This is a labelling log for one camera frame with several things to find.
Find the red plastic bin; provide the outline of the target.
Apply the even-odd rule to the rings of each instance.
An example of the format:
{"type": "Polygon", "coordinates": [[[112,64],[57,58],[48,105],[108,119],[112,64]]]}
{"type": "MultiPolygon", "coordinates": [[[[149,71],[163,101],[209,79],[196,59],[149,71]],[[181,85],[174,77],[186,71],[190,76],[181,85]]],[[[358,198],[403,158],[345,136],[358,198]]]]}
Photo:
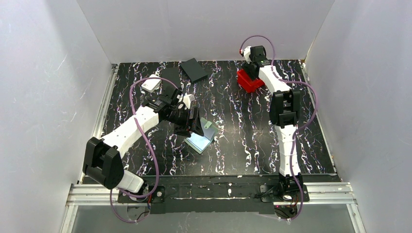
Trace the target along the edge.
{"type": "Polygon", "coordinates": [[[237,83],[247,93],[255,92],[257,89],[265,85],[264,82],[259,78],[252,80],[244,69],[237,71],[237,83]]]}

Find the black flat box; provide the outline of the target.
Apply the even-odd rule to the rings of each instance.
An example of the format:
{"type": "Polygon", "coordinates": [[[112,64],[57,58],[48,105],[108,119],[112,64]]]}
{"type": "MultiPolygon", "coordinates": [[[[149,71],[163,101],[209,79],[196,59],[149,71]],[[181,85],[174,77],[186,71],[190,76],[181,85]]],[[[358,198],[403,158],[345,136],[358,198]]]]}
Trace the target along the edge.
{"type": "Polygon", "coordinates": [[[165,92],[171,92],[174,89],[182,90],[178,67],[170,67],[170,68],[163,69],[160,74],[161,74],[160,76],[161,78],[169,80],[173,83],[171,84],[168,81],[162,81],[163,90],[165,90],[165,92]]]}

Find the mint green card holder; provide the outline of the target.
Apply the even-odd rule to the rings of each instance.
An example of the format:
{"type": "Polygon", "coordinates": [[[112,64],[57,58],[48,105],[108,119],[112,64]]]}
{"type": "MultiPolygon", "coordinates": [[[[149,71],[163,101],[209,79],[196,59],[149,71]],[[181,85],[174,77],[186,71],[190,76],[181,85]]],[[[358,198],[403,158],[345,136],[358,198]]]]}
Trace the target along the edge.
{"type": "Polygon", "coordinates": [[[218,128],[213,124],[213,122],[208,121],[203,117],[200,118],[200,122],[204,136],[191,133],[190,137],[184,139],[184,142],[198,154],[201,154],[214,141],[214,138],[218,133],[218,128]]]}

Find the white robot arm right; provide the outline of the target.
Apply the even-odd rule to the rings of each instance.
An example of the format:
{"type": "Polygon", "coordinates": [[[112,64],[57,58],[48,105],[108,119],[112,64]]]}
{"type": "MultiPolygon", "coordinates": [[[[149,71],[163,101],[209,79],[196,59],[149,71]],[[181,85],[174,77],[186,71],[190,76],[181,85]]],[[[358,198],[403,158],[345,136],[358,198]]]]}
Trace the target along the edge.
{"type": "Polygon", "coordinates": [[[245,62],[242,64],[242,69],[237,72],[238,84],[247,93],[266,86],[272,94],[269,118],[278,137],[280,182],[285,188],[302,185],[303,179],[300,176],[294,138],[300,117],[301,93],[289,87],[283,79],[276,77],[275,68],[267,59],[266,49],[263,46],[248,46],[240,49],[240,55],[245,62]]]}

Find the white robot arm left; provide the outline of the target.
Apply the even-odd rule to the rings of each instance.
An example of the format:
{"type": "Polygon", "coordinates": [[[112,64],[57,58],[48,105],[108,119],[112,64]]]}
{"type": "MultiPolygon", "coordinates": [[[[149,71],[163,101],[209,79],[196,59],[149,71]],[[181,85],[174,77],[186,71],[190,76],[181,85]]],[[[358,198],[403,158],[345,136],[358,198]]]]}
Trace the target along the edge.
{"type": "Polygon", "coordinates": [[[145,180],[125,170],[122,158],[133,144],[162,121],[174,124],[175,135],[191,137],[204,132],[199,108],[192,106],[193,94],[183,95],[171,88],[157,97],[149,97],[132,116],[102,138],[92,137],[86,144],[83,173],[107,189],[118,188],[136,195],[145,180]]]}

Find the aluminium rail frame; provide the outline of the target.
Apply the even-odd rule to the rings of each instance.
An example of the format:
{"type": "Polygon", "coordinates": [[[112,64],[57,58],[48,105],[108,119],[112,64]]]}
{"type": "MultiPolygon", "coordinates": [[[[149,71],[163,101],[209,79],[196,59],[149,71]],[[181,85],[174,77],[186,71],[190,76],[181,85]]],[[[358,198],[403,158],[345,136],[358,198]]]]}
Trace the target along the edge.
{"type": "Polygon", "coordinates": [[[67,200],[62,233],[363,233],[350,183],[309,183],[309,202],[292,221],[275,211],[280,203],[238,198],[171,198],[152,206],[139,223],[143,203],[117,203],[117,196],[97,184],[73,185],[67,200]]]}

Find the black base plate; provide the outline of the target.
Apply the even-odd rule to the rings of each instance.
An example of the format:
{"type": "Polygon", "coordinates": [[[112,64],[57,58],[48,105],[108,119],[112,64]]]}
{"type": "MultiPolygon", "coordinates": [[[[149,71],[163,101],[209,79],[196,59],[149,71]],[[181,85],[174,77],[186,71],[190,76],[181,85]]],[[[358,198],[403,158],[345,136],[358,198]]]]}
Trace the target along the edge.
{"type": "Polygon", "coordinates": [[[149,202],[151,214],[257,212],[281,208],[294,215],[308,190],[283,188],[278,175],[161,176],[149,202]]]}

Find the black flat box angled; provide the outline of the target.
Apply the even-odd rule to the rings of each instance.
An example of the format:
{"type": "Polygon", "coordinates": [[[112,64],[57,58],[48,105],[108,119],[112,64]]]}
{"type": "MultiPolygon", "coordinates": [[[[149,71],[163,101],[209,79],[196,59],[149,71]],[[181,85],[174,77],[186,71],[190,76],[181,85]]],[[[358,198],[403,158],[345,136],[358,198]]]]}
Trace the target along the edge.
{"type": "Polygon", "coordinates": [[[208,77],[206,71],[195,58],[182,62],[180,67],[192,83],[200,82],[208,77]]]}

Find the white small box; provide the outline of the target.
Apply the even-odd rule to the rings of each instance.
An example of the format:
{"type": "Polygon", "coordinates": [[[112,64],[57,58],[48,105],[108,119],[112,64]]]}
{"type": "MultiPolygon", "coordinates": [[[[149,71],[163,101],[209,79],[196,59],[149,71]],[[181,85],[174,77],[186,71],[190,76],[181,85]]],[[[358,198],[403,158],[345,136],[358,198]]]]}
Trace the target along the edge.
{"type": "Polygon", "coordinates": [[[162,83],[162,80],[159,76],[152,74],[149,76],[148,80],[145,80],[141,85],[141,88],[149,93],[156,91],[162,83]]]}

